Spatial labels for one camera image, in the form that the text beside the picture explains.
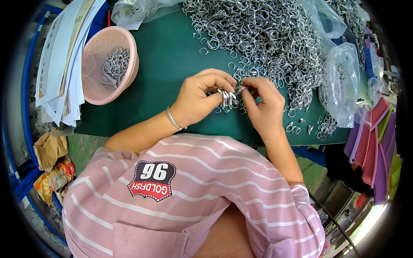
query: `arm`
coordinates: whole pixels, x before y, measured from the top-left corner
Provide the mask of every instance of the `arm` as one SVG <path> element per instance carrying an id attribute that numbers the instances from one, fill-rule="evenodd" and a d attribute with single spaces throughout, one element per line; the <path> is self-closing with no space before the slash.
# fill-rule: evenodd
<path id="1" fill-rule="evenodd" d="M 264 141 L 267 159 L 278 169 L 288 184 L 303 184 L 303 174 L 282 127 L 284 97 L 266 78 L 244 78 L 242 83 L 256 88 L 262 99 L 261 103 L 256 104 L 248 90 L 242 92 L 249 119 Z"/>
<path id="2" fill-rule="evenodd" d="M 182 128 L 198 123 L 223 100 L 219 93 L 207 97 L 206 92 L 216 92 L 217 88 L 234 92 L 236 83 L 237 81 L 232 76 L 216 69 L 203 70 L 185 79 L 175 103 L 171 106 L 171 116 Z M 166 112 L 163 111 L 113 135 L 104 144 L 104 147 L 140 153 L 177 131 L 178 129 L 169 121 Z"/>

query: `basket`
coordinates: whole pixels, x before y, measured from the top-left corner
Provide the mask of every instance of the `basket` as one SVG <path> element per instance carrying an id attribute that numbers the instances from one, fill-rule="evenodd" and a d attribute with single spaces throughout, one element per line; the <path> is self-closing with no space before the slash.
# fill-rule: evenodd
<path id="1" fill-rule="evenodd" d="M 117 89 L 102 84 L 106 57 L 116 47 L 129 48 L 129 65 Z M 111 26 L 100 30 L 85 45 L 82 52 L 82 87 L 85 100 L 104 105 L 116 99 L 135 80 L 139 70 L 139 57 L 132 34 L 124 28 Z"/>

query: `green floor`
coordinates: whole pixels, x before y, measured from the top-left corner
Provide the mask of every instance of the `green floor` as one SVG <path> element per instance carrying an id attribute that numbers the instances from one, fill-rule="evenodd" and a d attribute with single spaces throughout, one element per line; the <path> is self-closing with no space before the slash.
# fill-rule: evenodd
<path id="1" fill-rule="evenodd" d="M 85 169 L 88 162 L 92 159 L 93 153 L 101 147 L 107 139 L 107 137 L 78 133 L 68 137 L 69 155 L 75 165 L 76 175 L 79 175 Z M 257 150 L 265 156 L 265 148 L 259 147 Z M 324 180 L 327 169 L 302 157 L 297 157 L 297 161 L 303 172 L 304 183 L 309 192 L 314 193 Z"/>

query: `green work table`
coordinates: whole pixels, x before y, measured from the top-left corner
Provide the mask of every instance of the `green work table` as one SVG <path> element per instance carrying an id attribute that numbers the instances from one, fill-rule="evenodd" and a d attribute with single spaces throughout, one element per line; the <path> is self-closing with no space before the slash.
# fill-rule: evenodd
<path id="1" fill-rule="evenodd" d="M 229 51 L 209 50 L 209 54 L 200 54 L 200 40 L 193 38 L 191 19 L 183 12 L 174 12 L 153 21 L 144 23 L 138 31 L 131 31 L 135 37 L 139 71 L 135 81 L 118 98 L 103 106 L 85 103 L 81 106 L 82 122 L 75 129 L 76 133 L 109 137 L 136 123 L 142 122 L 162 112 L 175 101 L 185 78 L 206 68 L 216 68 L 232 74 L 227 68 L 229 62 L 237 64 L 237 58 L 231 58 Z M 279 89 L 288 103 L 286 87 Z M 325 115 L 316 92 L 307 112 L 297 110 L 290 118 L 284 112 L 283 125 L 293 121 L 301 127 L 299 134 L 286 133 L 292 146 L 334 144 L 346 142 L 349 130 L 338 128 L 332 136 L 326 135 L 324 141 L 317 139 L 317 120 Z M 313 132 L 308 135 L 307 126 L 313 125 Z M 259 134 L 252 126 L 248 115 L 241 115 L 239 109 L 228 113 L 213 111 L 201 122 L 191 125 L 182 132 L 203 135 L 227 135 L 247 145 L 263 145 Z"/>

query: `woman's left hand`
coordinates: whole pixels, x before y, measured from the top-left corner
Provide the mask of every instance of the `woman's left hand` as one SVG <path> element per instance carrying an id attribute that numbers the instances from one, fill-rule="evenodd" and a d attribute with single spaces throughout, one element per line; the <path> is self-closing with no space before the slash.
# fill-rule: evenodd
<path id="1" fill-rule="evenodd" d="M 175 103 L 171 106 L 171 116 L 182 128 L 198 123 L 212 112 L 223 100 L 220 93 L 207 96 L 221 88 L 235 93 L 237 81 L 228 73 L 217 69 L 206 69 L 183 82 Z"/>

